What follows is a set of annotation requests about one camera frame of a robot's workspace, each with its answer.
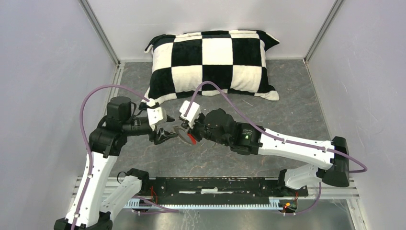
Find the metal key organizer red handle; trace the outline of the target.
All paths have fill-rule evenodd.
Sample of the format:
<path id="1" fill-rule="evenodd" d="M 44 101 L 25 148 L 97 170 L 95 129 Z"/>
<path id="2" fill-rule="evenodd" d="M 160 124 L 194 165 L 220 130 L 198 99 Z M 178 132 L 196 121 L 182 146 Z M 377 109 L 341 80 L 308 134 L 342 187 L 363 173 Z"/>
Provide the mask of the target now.
<path id="1" fill-rule="evenodd" d="M 178 137 L 187 144 L 196 145 L 197 141 L 191 136 L 187 130 L 181 126 L 174 126 L 174 132 L 178 135 Z"/>

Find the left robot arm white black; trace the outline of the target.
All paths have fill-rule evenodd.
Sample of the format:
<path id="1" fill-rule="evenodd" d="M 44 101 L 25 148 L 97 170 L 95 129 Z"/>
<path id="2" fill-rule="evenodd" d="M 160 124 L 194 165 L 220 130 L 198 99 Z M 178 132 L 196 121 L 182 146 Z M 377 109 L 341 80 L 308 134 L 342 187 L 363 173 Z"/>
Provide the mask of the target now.
<path id="1" fill-rule="evenodd" d="M 174 121 L 158 103 L 146 109 L 145 117 L 136 116 L 135 109 L 136 104 L 129 97 L 117 96 L 107 103 L 106 116 L 89 136 L 90 154 L 74 203 L 67 215 L 55 222 L 54 229 L 110 230 L 116 216 L 134 195 L 149 192 L 148 172 L 130 169 L 120 185 L 102 199 L 110 172 L 128 137 L 147 135 L 149 141 L 158 145 L 177 136 L 157 127 Z"/>

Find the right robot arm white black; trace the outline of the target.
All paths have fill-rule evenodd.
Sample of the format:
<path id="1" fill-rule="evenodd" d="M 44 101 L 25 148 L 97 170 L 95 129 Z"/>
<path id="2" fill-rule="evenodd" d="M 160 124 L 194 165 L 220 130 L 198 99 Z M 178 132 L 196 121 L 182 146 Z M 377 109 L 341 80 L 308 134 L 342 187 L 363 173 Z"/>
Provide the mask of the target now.
<path id="1" fill-rule="evenodd" d="M 348 145 L 343 137 L 320 141 L 284 136 L 261 126 L 237 122 L 222 109 L 206 115 L 200 113 L 187 128 L 194 140 L 204 138 L 240 155 L 271 155 L 305 162 L 304 166 L 280 171 L 276 188 L 283 196 L 319 182 L 334 187 L 350 184 Z"/>

